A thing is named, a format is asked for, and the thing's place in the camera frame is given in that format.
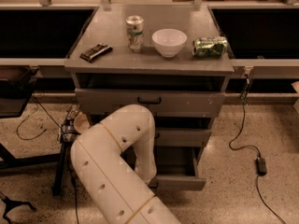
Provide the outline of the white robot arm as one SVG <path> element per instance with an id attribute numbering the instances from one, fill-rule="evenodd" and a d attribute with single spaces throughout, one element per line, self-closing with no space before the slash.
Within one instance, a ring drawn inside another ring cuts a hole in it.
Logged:
<path id="1" fill-rule="evenodd" d="M 71 161 L 108 224 L 181 224 L 148 184 L 156 176 L 154 118 L 124 106 L 81 134 Z"/>

